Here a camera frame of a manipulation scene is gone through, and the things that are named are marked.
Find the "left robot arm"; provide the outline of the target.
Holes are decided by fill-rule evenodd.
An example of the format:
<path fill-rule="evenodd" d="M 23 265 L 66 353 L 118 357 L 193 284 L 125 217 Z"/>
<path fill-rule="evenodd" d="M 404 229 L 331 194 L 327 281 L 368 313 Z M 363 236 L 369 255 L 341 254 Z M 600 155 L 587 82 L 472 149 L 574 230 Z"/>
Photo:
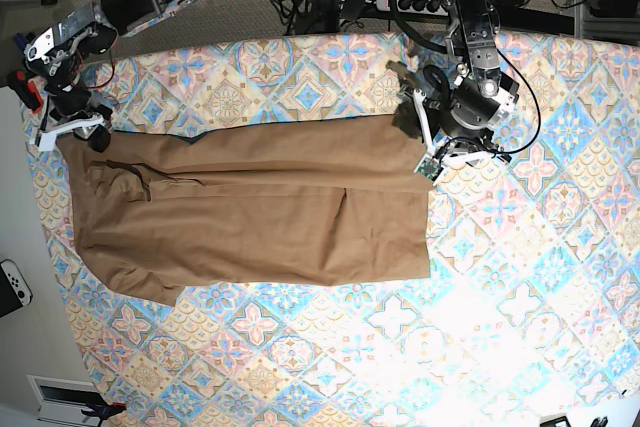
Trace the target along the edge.
<path fill-rule="evenodd" d="M 400 83 L 393 124 L 424 145 L 416 173 L 436 181 L 447 168 L 489 158 L 510 161 L 510 153 L 493 135 L 514 111 L 519 85 L 500 68 L 498 19 L 490 0 L 419 1 L 430 12 L 443 10 L 447 15 L 443 43 L 410 26 L 402 0 L 388 0 L 392 18 L 415 46 L 447 56 L 455 65 L 455 77 L 431 64 L 417 72 L 401 62 L 387 64 Z"/>

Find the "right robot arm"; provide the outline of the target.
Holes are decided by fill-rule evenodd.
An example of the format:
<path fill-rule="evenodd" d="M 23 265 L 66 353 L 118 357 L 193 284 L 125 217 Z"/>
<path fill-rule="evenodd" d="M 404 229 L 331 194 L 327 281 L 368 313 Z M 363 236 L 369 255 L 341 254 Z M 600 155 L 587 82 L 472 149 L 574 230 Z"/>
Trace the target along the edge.
<path fill-rule="evenodd" d="M 76 9 L 39 35 L 20 35 L 24 68 L 11 74 L 9 86 L 23 104 L 41 116 L 31 139 L 40 152 L 50 152 L 67 134 L 104 151 L 111 141 L 111 107 L 82 74 L 92 55 L 110 54 L 117 40 L 131 37 L 196 0 L 97 0 Z"/>

